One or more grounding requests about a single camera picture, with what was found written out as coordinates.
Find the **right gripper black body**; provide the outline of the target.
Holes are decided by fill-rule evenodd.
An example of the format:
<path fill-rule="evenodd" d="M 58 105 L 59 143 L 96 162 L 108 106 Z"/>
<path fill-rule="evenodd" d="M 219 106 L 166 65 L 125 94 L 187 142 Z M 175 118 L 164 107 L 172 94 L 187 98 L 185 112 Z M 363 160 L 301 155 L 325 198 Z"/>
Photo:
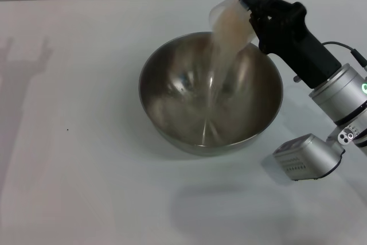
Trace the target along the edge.
<path fill-rule="evenodd" d="M 311 89 L 324 83 L 341 63 L 308 30 L 306 8 L 299 2 L 256 0 L 252 27 L 265 54 L 279 56 Z"/>

